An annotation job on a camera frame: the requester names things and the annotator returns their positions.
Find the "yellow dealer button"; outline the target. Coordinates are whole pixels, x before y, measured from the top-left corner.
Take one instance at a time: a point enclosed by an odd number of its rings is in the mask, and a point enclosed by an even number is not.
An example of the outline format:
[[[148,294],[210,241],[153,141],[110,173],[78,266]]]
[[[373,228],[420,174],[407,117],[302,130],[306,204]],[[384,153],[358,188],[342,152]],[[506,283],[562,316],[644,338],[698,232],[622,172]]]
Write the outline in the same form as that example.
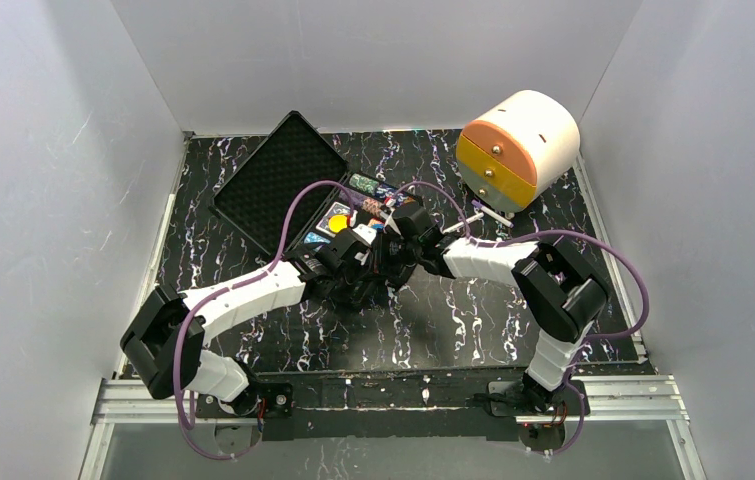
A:
[[[328,229],[332,234],[337,234],[349,227],[349,218],[346,215],[334,215],[328,220]]]

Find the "blue playing card deck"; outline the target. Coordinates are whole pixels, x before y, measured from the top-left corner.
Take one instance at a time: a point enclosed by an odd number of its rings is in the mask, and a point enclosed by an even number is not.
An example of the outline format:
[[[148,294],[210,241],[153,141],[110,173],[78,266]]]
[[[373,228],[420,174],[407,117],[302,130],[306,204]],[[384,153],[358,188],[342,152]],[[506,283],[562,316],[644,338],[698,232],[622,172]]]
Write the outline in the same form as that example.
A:
[[[349,226],[352,212],[348,205],[334,202],[329,210],[322,216],[316,229],[334,236]]]

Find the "black poker set case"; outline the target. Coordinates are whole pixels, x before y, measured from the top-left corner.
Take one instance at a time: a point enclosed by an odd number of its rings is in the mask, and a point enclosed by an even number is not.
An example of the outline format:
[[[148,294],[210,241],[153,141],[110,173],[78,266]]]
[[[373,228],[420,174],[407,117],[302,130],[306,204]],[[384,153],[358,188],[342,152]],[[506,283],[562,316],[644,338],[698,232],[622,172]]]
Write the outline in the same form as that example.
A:
[[[383,222],[374,221],[355,205],[344,185],[353,170],[349,163],[297,111],[287,114],[257,149],[235,170],[215,194],[213,212],[243,234],[262,252],[280,260],[290,251],[305,246],[312,250],[324,243],[305,244],[308,232],[330,241],[336,236],[316,229],[334,202],[348,205],[349,227],[366,224],[378,231]],[[357,283],[350,300],[339,303],[358,306],[388,285],[377,278]]]

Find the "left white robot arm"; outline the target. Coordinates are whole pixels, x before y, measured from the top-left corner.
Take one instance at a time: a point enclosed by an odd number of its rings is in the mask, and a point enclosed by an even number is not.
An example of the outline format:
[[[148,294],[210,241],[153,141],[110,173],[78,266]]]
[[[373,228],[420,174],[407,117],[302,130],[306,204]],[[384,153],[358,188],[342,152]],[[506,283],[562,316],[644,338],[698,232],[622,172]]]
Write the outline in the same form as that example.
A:
[[[130,365],[155,400],[183,390],[231,403],[259,389],[243,364],[209,350],[212,339],[274,310],[307,300],[350,300],[371,272],[379,233],[346,228],[316,250],[305,246],[282,260],[211,287],[148,294],[120,340]]]

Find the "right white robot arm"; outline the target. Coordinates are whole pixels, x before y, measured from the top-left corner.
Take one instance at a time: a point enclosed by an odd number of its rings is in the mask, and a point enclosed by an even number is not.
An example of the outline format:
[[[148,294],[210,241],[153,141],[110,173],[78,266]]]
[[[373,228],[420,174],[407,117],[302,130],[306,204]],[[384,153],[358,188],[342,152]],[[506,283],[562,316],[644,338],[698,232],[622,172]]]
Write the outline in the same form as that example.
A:
[[[562,401],[573,360],[605,309],[609,287],[561,234],[514,243],[445,234],[417,203],[395,209],[371,243],[375,273],[406,281],[418,266],[449,279],[493,281],[517,289],[539,328],[535,351],[510,393],[490,402],[545,412]]]

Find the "white purple marker pen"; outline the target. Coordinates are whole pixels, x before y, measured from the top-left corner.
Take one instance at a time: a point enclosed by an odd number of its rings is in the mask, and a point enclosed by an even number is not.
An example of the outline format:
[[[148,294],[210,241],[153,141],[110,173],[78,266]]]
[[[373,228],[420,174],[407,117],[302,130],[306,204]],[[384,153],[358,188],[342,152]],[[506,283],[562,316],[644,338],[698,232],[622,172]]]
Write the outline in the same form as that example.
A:
[[[496,211],[494,211],[493,209],[489,208],[488,206],[486,206],[482,202],[480,202],[478,200],[473,200],[472,201],[472,205],[477,210],[479,210],[479,211],[483,212],[484,214],[490,216],[495,221],[497,221],[500,224],[506,226],[507,228],[513,228],[514,227],[514,224],[508,218],[506,218],[505,216],[497,213]]]

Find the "round pastel drawer box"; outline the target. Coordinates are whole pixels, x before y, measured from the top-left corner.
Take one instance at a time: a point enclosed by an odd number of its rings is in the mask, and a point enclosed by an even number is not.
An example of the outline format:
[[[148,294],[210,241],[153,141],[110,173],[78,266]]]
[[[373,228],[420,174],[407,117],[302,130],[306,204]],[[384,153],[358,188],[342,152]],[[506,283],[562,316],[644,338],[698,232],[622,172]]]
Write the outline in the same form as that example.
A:
[[[534,90],[514,93],[461,130],[456,160],[462,181],[490,208],[526,209],[575,162],[577,121]]]

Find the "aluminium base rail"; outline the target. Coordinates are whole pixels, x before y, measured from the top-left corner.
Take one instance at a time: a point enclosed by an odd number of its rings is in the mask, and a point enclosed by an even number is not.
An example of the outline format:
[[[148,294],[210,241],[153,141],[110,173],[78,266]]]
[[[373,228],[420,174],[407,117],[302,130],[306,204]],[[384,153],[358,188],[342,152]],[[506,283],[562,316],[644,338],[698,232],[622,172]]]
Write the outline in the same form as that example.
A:
[[[592,421],[664,421],[669,429],[683,476],[704,479],[689,415],[671,375],[579,376],[586,387]],[[175,424],[175,401],[154,400],[139,380],[106,380],[99,389],[92,432],[79,474],[99,479],[116,424]]]

